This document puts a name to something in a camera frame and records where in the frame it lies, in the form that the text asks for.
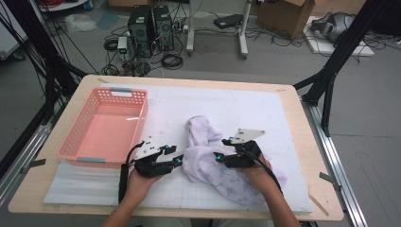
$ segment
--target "human arm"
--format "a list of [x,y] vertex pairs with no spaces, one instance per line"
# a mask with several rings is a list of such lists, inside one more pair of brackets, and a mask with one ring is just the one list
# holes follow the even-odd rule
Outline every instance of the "human arm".
[[[265,160],[263,155],[261,155],[260,160],[271,169],[270,162]],[[300,226],[299,221],[295,218],[273,178],[262,166],[243,168],[241,170],[265,198],[275,227]]]
[[126,226],[132,212],[135,208],[145,199],[150,190],[150,187],[161,179],[162,176],[154,178],[141,177],[134,169],[130,174],[128,187],[124,199],[108,216],[106,221],[102,224],[103,227],[107,226]]

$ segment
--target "concrete floor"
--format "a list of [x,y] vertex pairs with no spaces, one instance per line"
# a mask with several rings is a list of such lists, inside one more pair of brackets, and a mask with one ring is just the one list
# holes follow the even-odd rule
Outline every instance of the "concrete floor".
[[[65,14],[72,12],[84,13],[74,9]],[[104,37],[125,25],[128,19],[114,17],[105,9],[85,13],[97,22],[109,20],[108,27],[103,29],[71,34],[75,44],[99,70],[105,64]],[[212,19],[202,18],[200,23],[213,27]],[[255,18],[250,18],[251,27],[256,26],[254,21]],[[86,72],[93,72],[74,46],[61,37],[71,62]],[[283,47],[272,44],[270,38],[262,35],[255,41],[248,39],[250,54],[243,61],[235,36],[202,33],[196,36],[196,51],[192,57],[182,53],[184,64],[180,70],[161,70],[165,78],[171,79],[295,84],[317,73],[327,61],[325,57],[312,54],[305,43],[300,47]],[[341,69],[334,88],[330,131],[368,225],[401,226],[401,183],[396,180],[401,172],[401,119],[398,115],[401,113],[401,51],[386,47],[374,52],[372,58],[361,58],[360,62],[348,60]],[[162,74],[153,70],[148,76],[160,78]],[[0,158],[3,158],[44,103],[30,61],[0,61],[0,96]],[[0,208],[1,226],[54,226],[55,223],[96,226],[105,218],[12,214],[7,209],[9,200],[7,198]],[[346,216],[340,222],[318,224],[351,226]]]

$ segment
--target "crumpled fabric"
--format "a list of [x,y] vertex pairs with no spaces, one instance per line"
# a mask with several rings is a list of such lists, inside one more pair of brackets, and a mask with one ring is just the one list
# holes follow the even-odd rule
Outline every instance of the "crumpled fabric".
[[[191,182],[211,184],[223,197],[243,206],[256,206],[265,203],[262,194],[254,188],[248,177],[235,168],[228,168],[216,162],[214,152],[224,155],[235,154],[234,147],[209,146],[209,141],[222,137],[206,116],[194,116],[186,122],[188,148],[183,151],[183,172]],[[272,170],[284,187],[287,177],[281,171]]]

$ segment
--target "computer tower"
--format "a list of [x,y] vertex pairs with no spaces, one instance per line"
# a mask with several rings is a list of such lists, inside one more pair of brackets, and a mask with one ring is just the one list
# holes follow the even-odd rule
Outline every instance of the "computer tower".
[[132,8],[128,21],[136,57],[149,58],[152,56],[151,45],[155,40],[151,7],[148,5],[135,5]]
[[167,6],[153,8],[156,39],[159,50],[173,50],[173,29],[170,13]]

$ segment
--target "pink plastic basket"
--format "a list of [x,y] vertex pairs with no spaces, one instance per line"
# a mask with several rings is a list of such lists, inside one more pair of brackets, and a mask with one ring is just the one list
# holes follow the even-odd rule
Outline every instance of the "pink plastic basket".
[[74,166],[119,168],[141,142],[148,113],[145,90],[95,88],[89,94],[59,157]]

